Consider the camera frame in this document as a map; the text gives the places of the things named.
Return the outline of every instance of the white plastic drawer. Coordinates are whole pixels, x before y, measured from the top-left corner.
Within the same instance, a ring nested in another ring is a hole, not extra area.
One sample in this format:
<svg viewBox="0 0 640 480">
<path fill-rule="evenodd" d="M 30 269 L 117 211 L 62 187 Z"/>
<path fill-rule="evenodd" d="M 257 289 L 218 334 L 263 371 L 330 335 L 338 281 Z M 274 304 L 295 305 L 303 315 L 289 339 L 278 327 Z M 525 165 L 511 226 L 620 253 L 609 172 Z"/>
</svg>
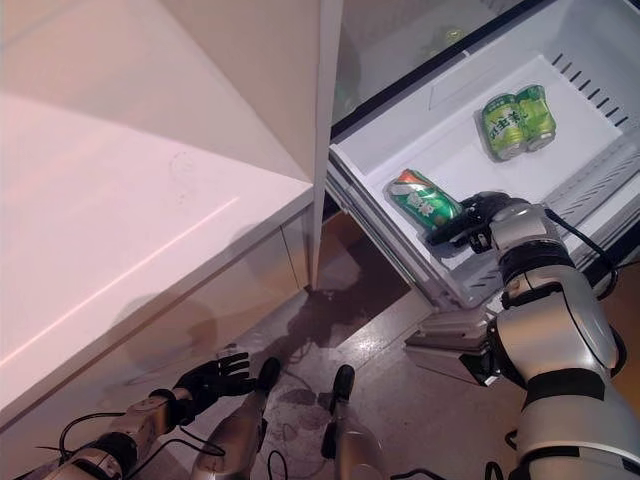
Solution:
<svg viewBox="0 0 640 480">
<path fill-rule="evenodd" d="M 640 14 L 631 4 L 553 2 L 338 138 L 330 191 L 374 230 L 397 268 L 445 308 L 476 306 L 499 288 L 494 254 L 427 246 L 425 231 L 386 194 L 405 168 L 458 200 L 497 190 L 547 203 L 611 244 L 640 218 L 638 46 Z M 546 89 L 555 141 L 507 162 L 490 160 L 474 115 L 491 97 L 533 83 Z M 569 241 L 581 265 L 590 252 L 579 247 Z"/>
</svg>

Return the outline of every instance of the green can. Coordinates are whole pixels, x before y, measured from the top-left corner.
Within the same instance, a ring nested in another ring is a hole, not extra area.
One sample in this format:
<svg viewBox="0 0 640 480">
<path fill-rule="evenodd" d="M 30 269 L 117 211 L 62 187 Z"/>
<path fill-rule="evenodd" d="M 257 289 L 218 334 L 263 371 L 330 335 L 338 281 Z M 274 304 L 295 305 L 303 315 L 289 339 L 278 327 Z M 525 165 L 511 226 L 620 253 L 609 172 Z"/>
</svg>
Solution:
<svg viewBox="0 0 640 480">
<path fill-rule="evenodd" d="M 520 106 L 510 93 L 492 98 L 482 109 L 482 124 L 491 151 L 501 160 L 509 160 L 527 149 Z"/>
<path fill-rule="evenodd" d="M 556 138 L 556 121 L 551 115 L 542 85 L 530 85 L 516 94 L 522 113 L 522 128 L 527 136 L 527 150 L 533 152 Z"/>
<path fill-rule="evenodd" d="M 462 206 L 415 170 L 405 170 L 388 188 L 389 195 L 429 232 L 462 212 Z"/>
</svg>

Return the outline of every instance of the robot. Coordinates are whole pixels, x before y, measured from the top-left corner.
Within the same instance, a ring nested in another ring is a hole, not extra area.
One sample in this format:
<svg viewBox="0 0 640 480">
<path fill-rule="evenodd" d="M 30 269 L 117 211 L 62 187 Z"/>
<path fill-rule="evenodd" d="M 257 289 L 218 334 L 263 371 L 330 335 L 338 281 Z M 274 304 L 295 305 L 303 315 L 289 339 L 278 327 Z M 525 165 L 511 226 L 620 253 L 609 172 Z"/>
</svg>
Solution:
<svg viewBox="0 0 640 480">
<path fill-rule="evenodd" d="M 550 213 L 493 192 L 462 204 L 463 214 L 429 241 L 468 242 L 477 253 L 496 252 L 504 310 L 481 332 L 480 365 L 486 375 L 504 375 L 527 391 L 518 466 L 509 479 L 640 479 L 640 422 L 611 383 L 619 345 Z M 192 472 L 198 480 L 248 479 L 264 439 L 263 413 L 279 364 L 268 360 L 253 382 L 238 373 L 248 366 L 246 358 L 209 362 L 172 390 L 152 392 L 47 480 L 127 479 L 159 435 L 190 423 L 220 396 L 251 391 L 211 434 Z M 348 365 L 336 375 L 322 453 L 335 459 L 336 479 L 386 479 L 379 442 L 348 405 L 354 377 Z M 214 444 L 224 455 L 213 456 Z"/>
</svg>

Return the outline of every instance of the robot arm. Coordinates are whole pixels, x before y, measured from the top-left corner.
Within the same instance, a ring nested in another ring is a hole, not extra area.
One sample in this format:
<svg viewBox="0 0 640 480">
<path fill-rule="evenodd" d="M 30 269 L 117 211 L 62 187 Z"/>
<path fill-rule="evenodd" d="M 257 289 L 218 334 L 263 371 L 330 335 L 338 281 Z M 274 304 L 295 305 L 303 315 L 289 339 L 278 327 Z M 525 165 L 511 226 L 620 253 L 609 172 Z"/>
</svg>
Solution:
<svg viewBox="0 0 640 480">
<path fill-rule="evenodd" d="M 117 417 L 107 433 L 80 449 L 46 480 L 120 480 L 149 453 L 153 442 L 178 425 L 188 425 L 221 396 L 245 395 L 255 381 L 241 371 L 241 353 L 207 362 L 184 374 L 172 390 L 155 390 Z"/>
<path fill-rule="evenodd" d="M 496 373 L 527 390 L 510 480 L 637 479 L 640 423 L 611 383 L 611 329 L 544 208 L 494 193 L 465 203 L 431 242 L 497 252 L 504 311 L 487 337 Z"/>
</svg>

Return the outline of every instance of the white cabinet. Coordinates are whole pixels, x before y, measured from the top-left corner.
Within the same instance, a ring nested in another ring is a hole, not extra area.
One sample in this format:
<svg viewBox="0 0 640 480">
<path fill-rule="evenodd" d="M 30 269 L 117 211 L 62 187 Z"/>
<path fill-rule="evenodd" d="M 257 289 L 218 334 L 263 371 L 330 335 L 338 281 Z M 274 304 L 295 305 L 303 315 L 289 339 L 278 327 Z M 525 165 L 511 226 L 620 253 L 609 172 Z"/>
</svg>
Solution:
<svg viewBox="0 0 640 480">
<path fill-rule="evenodd" d="M 137 314 L 145 317 L 140 322 L 130 318 L 139 323 L 135 330 L 109 342 L 103 355 L 0 433 L 0 477 L 15 478 L 53 458 L 55 453 L 35 445 L 55 444 L 62 428 L 82 412 L 117 410 L 146 398 L 155 388 L 171 387 L 182 373 L 214 358 L 294 295 L 300 287 L 289 262 L 290 242 L 284 240 L 287 228 L 277 228 L 186 296 L 163 293 L 163 312 L 148 316 L 143 308 Z M 90 441 L 103 426 L 93 422 L 81 427 L 70 443 Z"/>
<path fill-rule="evenodd" d="M 0 425 L 282 225 L 313 282 L 340 14 L 4 3 Z M 224 341 L 286 297 L 245 288 L 215 297 Z"/>
</svg>

